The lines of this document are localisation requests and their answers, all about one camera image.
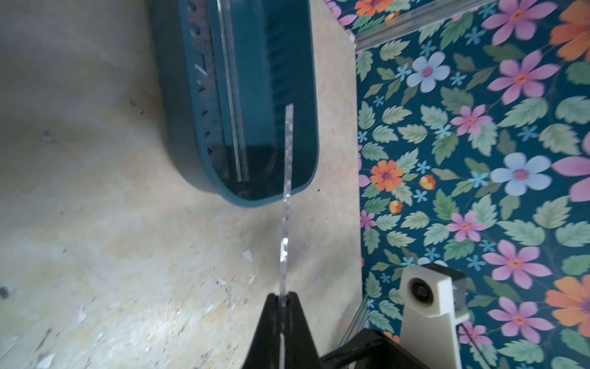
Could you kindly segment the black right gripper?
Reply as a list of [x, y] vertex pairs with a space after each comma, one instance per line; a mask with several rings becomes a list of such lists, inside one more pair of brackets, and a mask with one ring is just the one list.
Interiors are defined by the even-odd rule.
[[[279, 298], [267, 295], [243, 369], [277, 369], [280, 359]], [[427, 369], [422, 361], [384, 333], [365, 328], [335, 351], [319, 357], [297, 293], [282, 307], [282, 368]]]

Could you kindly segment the teal plastic storage box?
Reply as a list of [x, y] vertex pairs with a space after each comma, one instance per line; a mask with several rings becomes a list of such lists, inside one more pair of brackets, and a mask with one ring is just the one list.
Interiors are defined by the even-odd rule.
[[230, 1], [250, 180], [238, 182], [217, 1], [151, 1], [167, 150], [195, 188], [254, 208], [283, 198], [285, 109], [294, 104], [292, 192], [319, 160], [310, 4]]

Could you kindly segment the thin clear ruler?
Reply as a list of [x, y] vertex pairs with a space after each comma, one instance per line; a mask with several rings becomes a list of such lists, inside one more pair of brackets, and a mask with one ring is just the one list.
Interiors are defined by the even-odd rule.
[[224, 72], [227, 84], [230, 127], [234, 147], [234, 159], [238, 182], [250, 180], [247, 164], [247, 147], [244, 136], [244, 121], [241, 107], [240, 86], [238, 78], [238, 60], [231, 16], [231, 4], [228, 0], [218, 0], [218, 18], [221, 31], [221, 45], [224, 58]]

